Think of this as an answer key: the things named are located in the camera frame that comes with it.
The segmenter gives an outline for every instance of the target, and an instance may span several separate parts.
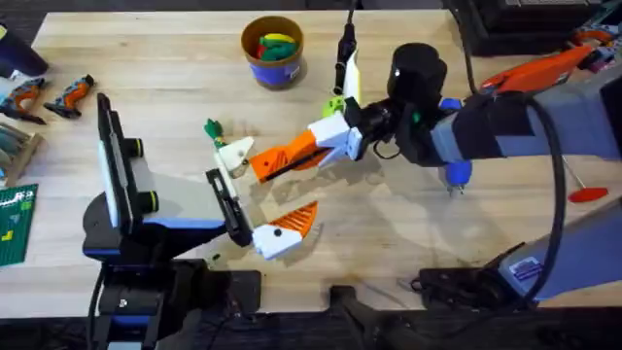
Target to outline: orange tool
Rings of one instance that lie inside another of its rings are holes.
[[[304,238],[313,226],[317,213],[318,201],[316,200],[272,221],[270,224],[275,227],[298,231]]]
[[[311,130],[306,130],[288,146],[271,148],[250,159],[250,164],[255,170],[255,175],[261,183],[270,181],[274,175],[282,173],[282,170],[304,170],[317,165],[326,156],[326,149],[316,146],[315,136]],[[309,158],[302,163],[298,160]]]
[[[86,75],[66,88],[62,95],[56,98],[53,103],[44,103],[43,106],[63,118],[72,119],[79,117],[82,113],[76,108],[76,102],[83,99],[94,84],[93,78],[90,75]]]
[[[33,116],[24,106],[23,101],[34,101],[41,92],[46,80],[43,78],[36,78],[24,82],[19,87],[16,87],[11,91],[9,96],[0,102],[0,112],[5,116],[18,120],[37,123],[39,125],[45,125],[46,122],[39,117]]]
[[[564,83],[593,48],[582,45],[502,72],[482,84],[484,91],[538,91]]]

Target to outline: metal rod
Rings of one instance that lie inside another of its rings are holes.
[[[576,181],[576,183],[579,185],[581,189],[585,189],[585,184],[583,184],[583,181],[581,181],[581,179],[579,179],[579,177],[574,173],[574,171],[572,171],[572,168],[570,167],[570,164],[568,164],[566,157],[562,156],[562,160],[564,161],[566,170],[569,172],[572,178],[574,178],[574,181]]]

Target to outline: sticker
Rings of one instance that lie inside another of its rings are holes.
[[[3,235],[2,237],[0,237],[0,239],[2,239],[2,241],[3,241],[3,242],[4,242],[4,241],[9,241],[9,240],[12,240],[12,239],[13,239],[13,230],[12,230],[12,229],[11,229],[11,230],[9,230],[9,231],[7,232],[7,234],[5,234],[5,235]]]
[[[537,276],[542,271],[542,264],[534,257],[528,257],[509,267],[509,271],[519,281]]]
[[[300,72],[300,66],[296,66],[292,73],[290,73],[290,80],[292,81]]]

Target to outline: green toy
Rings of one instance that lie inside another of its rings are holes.
[[[223,126],[220,122],[208,119],[207,123],[203,125],[203,130],[214,140],[214,146],[217,150],[226,146],[225,138],[223,137]]]
[[[0,266],[25,260],[37,188],[34,184],[0,191]]]
[[[265,47],[265,51],[259,59],[263,61],[276,61],[293,55],[297,49],[296,43],[283,40],[259,38],[259,44]]]
[[[336,111],[343,113],[345,111],[346,104],[343,101],[343,96],[334,96],[327,103],[322,106],[322,118],[332,116]]]

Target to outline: wire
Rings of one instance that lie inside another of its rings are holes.
[[[479,94],[477,91],[477,87],[475,86],[474,78],[473,78],[473,68],[471,64],[471,53],[470,47],[468,45],[468,41],[465,38],[464,27],[462,22],[460,21],[458,9],[453,6],[453,3],[448,2],[447,7],[451,12],[452,16],[458,23],[458,30],[460,31],[461,40],[463,42],[463,49],[465,52],[465,64],[466,64],[466,75],[468,78],[468,86],[473,94]],[[551,226],[551,232],[549,234],[548,246],[546,248],[546,253],[544,256],[544,263],[542,264],[542,271],[538,275],[536,281],[532,285],[532,287],[518,300],[509,304],[507,307],[498,309],[496,311],[492,311],[456,330],[451,332],[446,332],[441,336],[428,336],[433,339],[448,339],[455,337],[461,333],[465,333],[473,329],[475,326],[481,325],[487,321],[490,321],[493,318],[499,317],[505,313],[514,312],[517,309],[523,308],[528,303],[532,302],[537,294],[542,290],[548,278],[555,267],[555,263],[557,261],[557,255],[559,253],[561,244],[562,244],[562,236],[564,233],[564,220],[566,218],[566,172],[564,171],[564,160],[563,160],[563,152],[562,146],[559,139],[559,135],[555,128],[555,124],[553,120],[542,107],[539,102],[534,99],[533,94],[527,94],[525,99],[525,104],[530,106],[536,111],[536,115],[542,125],[542,129],[544,130],[544,134],[546,136],[549,150],[551,153],[551,163],[553,167],[553,180],[554,180],[554,200],[555,200],[555,208],[553,214],[553,223]],[[416,289],[413,287],[416,280],[411,282],[411,288],[416,292]]]
[[[357,3],[359,0],[352,0],[350,2],[350,11],[348,11],[348,24],[352,24],[352,16],[354,15],[354,11],[357,8]]]
[[[390,155],[390,156],[381,155],[380,152],[378,152],[378,144],[380,143],[380,141],[381,140],[377,140],[376,142],[374,142],[373,147],[372,147],[373,153],[376,154],[379,158],[384,159],[384,160],[391,160],[401,155],[401,151],[397,151],[394,155]]]
[[[216,329],[214,330],[214,333],[212,334],[212,338],[210,339],[209,344],[207,344],[207,347],[205,348],[205,350],[211,350],[212,347],[214,347],[214,343],[216,342],[216,338],[218,338],[218,335],[221,333],[221,331],[223,330],[223,328],[225,327],[225,324],[227,322],[229,322],[231,320],[231,317],[225,317],[217,326]]]
[[[454,6],[453,2],[451,1],[447,1],[447,9],[456,20],[456,24],[458,24],[460,40],[463,42],[463,52],[465,53],[466,78],[468,79],[468,88],[470,89],[470,93],[478,95],[479,89],[475,85],[475,79],[473,78],[473,64],[471,62],[470,45],[465,35],[465,27],[463,25],[463,22],[460,20],[460,11],[457,7]]]
[[[93,286],[93,293],[90,295],[90,304],[88,305],[88,316],[86,318],[86,349],[92,350],[93,348],[93,330],[95,329],[95,307],[97,306],[97,297],[101,291],[101,286],[104,282],[104,275],[107,269],[107,265],[102,263],[99,268],[99,274],[95,285]]]

